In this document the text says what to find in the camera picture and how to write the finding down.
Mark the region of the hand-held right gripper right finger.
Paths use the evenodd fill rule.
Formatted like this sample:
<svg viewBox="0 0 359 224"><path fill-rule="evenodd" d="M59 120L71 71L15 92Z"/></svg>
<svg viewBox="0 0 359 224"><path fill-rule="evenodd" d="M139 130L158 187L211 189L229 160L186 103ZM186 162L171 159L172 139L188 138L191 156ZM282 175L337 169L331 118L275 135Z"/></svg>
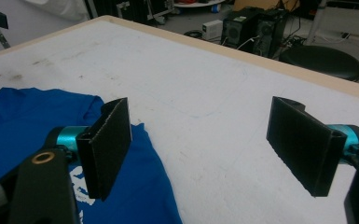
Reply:
<svg viewBox="0 0 359 224"><path fill-rule="evenodd" d="M275 153L313 197L325 197L338 164L359 157L359 127L325 125L294 100L274 96L267 140Z"/></svg>

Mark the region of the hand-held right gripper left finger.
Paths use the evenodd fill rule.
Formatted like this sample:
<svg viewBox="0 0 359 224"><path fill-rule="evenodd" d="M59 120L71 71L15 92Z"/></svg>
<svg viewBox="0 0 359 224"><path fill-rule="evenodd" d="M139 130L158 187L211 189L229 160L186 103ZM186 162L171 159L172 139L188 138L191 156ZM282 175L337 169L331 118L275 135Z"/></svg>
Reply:
<svg viewBox="0 0 359 224"><path fill-rule="evenodd" d="M89 197L105 200L131 144L128 99L104 104L91 126L59 127L55 136L55 145L71 151L82 166Z"/></svg>

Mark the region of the blue T-shirt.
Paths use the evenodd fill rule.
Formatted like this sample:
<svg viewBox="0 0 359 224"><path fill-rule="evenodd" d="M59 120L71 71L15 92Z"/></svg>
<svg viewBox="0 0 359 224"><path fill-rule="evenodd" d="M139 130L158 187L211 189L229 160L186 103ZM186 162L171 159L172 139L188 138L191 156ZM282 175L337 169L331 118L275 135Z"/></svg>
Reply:
<svg viewBox="0 0 359 224"><path fill-rule="evenodd" d="M0 90L0 177L42 147L60 126L90 126L101 116L99 96L61 90ZM94 200L82 168L70 176L81 224L182 224L173 189L144 124L131 127L132 141L105 201Z"/></svg>

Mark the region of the black round stool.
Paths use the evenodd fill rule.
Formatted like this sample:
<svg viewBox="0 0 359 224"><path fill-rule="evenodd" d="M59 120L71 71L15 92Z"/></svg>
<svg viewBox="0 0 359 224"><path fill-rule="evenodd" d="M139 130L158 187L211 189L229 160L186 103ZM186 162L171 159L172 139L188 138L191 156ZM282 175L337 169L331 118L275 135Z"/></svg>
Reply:
<svg viewBox="0 0 359 224"><path fill-rule="evenodd" d="M359 61L338 49L300 46L285 50L279 61L349 81L359 80Z"/></svg>

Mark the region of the white felt mat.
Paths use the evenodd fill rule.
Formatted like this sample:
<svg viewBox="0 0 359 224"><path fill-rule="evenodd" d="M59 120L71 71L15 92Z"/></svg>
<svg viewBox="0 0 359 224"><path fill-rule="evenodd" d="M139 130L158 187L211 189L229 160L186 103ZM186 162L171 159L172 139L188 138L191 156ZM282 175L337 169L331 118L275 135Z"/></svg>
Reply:
<svg viewBox="0 0 359 224"><path fill-rule="evenodd" d="M353 168L314 198L266 135L275 96L359 126L359 83L104 16L0 51L3 87L127 98L187 224L346 224Z"/></svg>

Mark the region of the white desk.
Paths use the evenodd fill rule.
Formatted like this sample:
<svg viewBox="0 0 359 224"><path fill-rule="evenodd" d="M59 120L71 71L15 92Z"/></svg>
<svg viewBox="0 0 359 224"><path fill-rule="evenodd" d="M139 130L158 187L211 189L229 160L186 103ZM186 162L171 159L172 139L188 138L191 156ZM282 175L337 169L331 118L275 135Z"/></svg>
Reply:
<svg viewBox="0 0 359 224"><path fill-rule="evenodd" d="M332 1L322 0L318 6L305 42L306 45L310 45L314 41L318 30L359 35L359 9L329 7L327 3Z"/></svg>

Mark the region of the black computer tower green label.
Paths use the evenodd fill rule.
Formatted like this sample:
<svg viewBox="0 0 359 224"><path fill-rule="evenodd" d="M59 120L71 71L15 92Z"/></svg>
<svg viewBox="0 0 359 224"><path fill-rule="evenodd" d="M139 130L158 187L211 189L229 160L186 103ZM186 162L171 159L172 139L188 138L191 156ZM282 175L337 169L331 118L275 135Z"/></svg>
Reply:
<svg viewBox="0 0 359 224"><path fill-rule="evenodd" d="M231 12L223 20L221 44L236 49L255 34L258 17L263 12L259 7L245 7Z"/></svg>

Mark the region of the black wheeled equipment case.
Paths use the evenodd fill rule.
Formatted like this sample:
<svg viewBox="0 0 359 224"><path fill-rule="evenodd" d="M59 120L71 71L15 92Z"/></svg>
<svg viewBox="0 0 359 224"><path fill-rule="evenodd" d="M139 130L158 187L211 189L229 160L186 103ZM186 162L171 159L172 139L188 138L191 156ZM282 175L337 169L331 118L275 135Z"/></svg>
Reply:
<svg viewBox="0 0 359 224"><path fill-rule="evenodd" d="M141 24L164 23L174 10L174 0L83 0L92 19L114 16Z"/></svg>

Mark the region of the white power supply box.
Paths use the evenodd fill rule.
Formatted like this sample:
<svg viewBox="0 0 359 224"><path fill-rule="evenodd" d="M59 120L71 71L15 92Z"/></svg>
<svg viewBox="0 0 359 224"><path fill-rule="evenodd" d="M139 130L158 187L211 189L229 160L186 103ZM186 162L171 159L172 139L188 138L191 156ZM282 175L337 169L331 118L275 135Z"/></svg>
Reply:
<svg viewBox="0 0 359 224"><path fill-rule="evenodd" d="M202 38L212 40L221 36L223 31L223 22L220 20L205 22L201 26Z"/></svg>

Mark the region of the brown cardboard box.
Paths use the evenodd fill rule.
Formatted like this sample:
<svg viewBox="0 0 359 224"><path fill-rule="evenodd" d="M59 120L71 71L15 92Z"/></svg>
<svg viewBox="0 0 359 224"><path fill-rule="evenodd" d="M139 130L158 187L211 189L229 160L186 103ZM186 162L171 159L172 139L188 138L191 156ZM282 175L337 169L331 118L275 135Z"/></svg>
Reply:
<svg viewBox="0 0 359 224"><path fill-rule="evenodd" d="M263 9L284 7L289 11L293 11L299 6L299 0L235 0L232 10L239 11L245 7L259 7Z"/></svg>

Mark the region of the white cloth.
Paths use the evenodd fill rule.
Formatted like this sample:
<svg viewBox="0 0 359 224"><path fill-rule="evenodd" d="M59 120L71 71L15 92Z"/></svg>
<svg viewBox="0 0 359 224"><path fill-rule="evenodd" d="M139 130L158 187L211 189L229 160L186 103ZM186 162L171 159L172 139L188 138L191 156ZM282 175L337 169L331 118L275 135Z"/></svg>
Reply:
<svg viewBox="0 0 359 224"><path fill-rule="evenodd" d="M87 20L89 12L83 0L23 0L34 7L69 21Z"/></svg>

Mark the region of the round white table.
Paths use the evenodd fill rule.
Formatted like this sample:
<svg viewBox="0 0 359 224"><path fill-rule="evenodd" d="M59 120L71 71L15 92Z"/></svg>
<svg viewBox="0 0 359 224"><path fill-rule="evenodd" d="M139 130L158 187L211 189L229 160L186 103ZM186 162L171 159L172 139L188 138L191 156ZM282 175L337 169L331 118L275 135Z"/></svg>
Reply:
<svg viewBox="0 0 359 224"><path fill-rule="evenodd" d="M224 3L226 0L174 0L175 7L211 7Z"/></svg>

